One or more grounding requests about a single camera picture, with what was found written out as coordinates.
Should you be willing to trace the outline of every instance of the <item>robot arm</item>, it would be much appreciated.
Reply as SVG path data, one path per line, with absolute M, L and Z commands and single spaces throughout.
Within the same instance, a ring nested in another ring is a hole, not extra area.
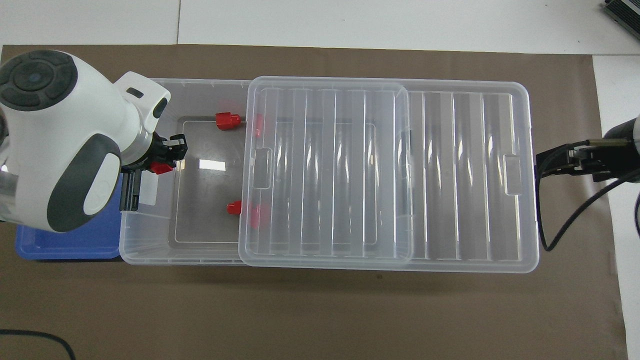
M 594 201 L 624 182 L 640 182 L 640 117 L 609 130 L 601 139 L 583 140 L 554 147 L 536 155 L 536 211 L 538 234 L 546 251 L 553 250 L 573 221 Z M 547 176 L 591 175 L 596 182 L 617 180 L 603 187 L 571 214 L 551 242 L 547 242 L 540 211 L 540 181 Z M 636 229 L 640 234 L 636 201 Z
M 112 84 L 59 51 L 8 61 L 0 68 L 0 219 L 73 230 L 103 209 L 121 171 L 175 167 L 184 136 L 169 142 L 154 132 L 170 96 L 133 72 Z

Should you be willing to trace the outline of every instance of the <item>metal device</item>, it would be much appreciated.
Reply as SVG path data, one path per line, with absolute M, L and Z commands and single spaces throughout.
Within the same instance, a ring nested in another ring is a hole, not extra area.
M 542 176 L 592 175 L 595 182 L 600 182 L 640 168 L 639 119 L 624 122 L 610 129 L 602 139 L 588 140 L 586 145 L 564 144 L 541 152 L 536 163 L 548 160 Z M 640 177 L 629 181 L 637 183 Z
M 59 51 L 31 51 L 0 67 L 0 220 L 65 232 L 95 216 L 125 173 L 126 209 L 136 178 L 175 167 L 184 135 L 155 133 L 171 99 L 134 72 L 111 83 Z
M 605 0 L 604 12 L 640 40 L 639 0 Z

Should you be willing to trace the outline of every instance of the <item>clear plastic lid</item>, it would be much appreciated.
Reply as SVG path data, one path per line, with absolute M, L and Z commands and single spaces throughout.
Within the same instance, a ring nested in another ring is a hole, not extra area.
M 538 264 L 521 85 L 261 77 L 247 104 L 245 263 L 447 272 Z
M 239 253 L 249 265 L 397 268 L 411 258 L 408 92 L 375 79 L 249 86 Z

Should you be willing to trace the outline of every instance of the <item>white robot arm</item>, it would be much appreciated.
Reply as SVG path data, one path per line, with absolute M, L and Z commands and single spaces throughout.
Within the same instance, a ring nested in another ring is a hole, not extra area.
M 32 51 L 0 67 L 0 220 L 64 232 L 107 204 L 118 174 L 175 167 L 154 133 L 170 93 L 133 72 L 115 84 L 79 58 Z

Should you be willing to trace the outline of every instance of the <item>red plastic peg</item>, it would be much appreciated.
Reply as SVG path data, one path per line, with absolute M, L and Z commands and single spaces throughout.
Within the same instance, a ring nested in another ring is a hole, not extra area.
M 231 130 L 240 125 L 240 115 L 232 113 L 217 113 L 216 125 L 220 130 Z
M 230 213 L 231 215 L 240 215 L 240 212 L 242 212 L 241 200 L 229 202 L 227 204 L 227 213 Z

